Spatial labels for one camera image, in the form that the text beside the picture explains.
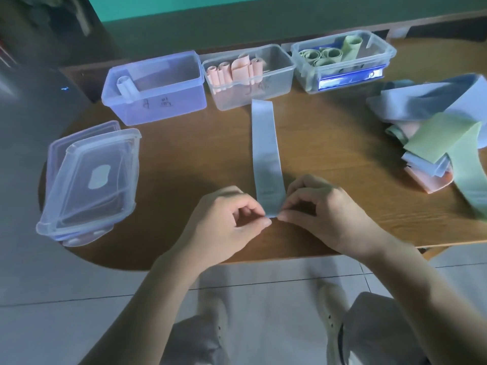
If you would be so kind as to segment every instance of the right hand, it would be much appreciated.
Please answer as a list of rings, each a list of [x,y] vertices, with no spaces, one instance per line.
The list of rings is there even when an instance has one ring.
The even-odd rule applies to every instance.
[[[312,202],[316,216],[291,210],[301,202]],[[289,185],[277,219],[305,228],[328,247],[359,261],[379,252],[388,240],[388,234],[343,189],[311,174]]]

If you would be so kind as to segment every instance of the teal wall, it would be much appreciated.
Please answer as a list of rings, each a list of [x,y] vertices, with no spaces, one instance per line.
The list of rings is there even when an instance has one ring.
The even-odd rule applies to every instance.
[[[102,22],[251,0],[89,0]]]

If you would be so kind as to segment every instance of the hand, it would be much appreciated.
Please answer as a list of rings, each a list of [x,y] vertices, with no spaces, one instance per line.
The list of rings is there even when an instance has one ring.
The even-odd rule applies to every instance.
[[[237,227],[240,213],[257,219]],[[251,196],[236,186],[222,188],[201,198],[174,248],[189,251],[203,271],[232,257],[271,223]]]
[[[312,202],[316,216],[291,210],[301,202]],[[289,185],[277,219],[305,228],[328,247],[359,261],[376,253],[387,239],[387,233],[343,189],[310,174]]]

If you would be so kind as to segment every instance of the tiled floor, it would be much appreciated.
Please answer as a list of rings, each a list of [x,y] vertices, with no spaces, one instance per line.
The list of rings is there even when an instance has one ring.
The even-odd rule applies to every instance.
[[[0,363],[76,364],[145,273],[92,265],[35,233],[47,146],[88,103],[72,87],[61,91],[69,82],[55,71],[13,75],[0,71],[0,199],[7,206],[0,208]],[[431,263],[487,315],[487,244],[447,250]],[[178,320],[195,313],[204,288],[227,303],[233,364],[324,364],[320,280],[342,285],[350,303],[369,288],[387,295],[368,273],[347,257],[218,266],[187,293]]]

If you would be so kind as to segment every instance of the container lid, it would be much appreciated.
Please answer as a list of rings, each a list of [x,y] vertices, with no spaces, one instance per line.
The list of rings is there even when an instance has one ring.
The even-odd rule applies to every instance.
[[[88,243],[135,208],[140,132],[135,129],[79,140],[66,156],[46,196],[36,230],[52,239],[67,235]]]
[[[66,156],[66,150],[69,146],[79,140],[94,137],[103,133],[110,133],[120,130],[120,124],[116,120],[96,125],[94,127],[73,133],[69,136],[55,140],[49,145],[47,152],[47,171],[46,171],[46,199],[56,179],[59,168]]]
[[[105,106],[130,104],[203,83],[198,54],[180,52],[112,67],[103,86],[101,101]]]

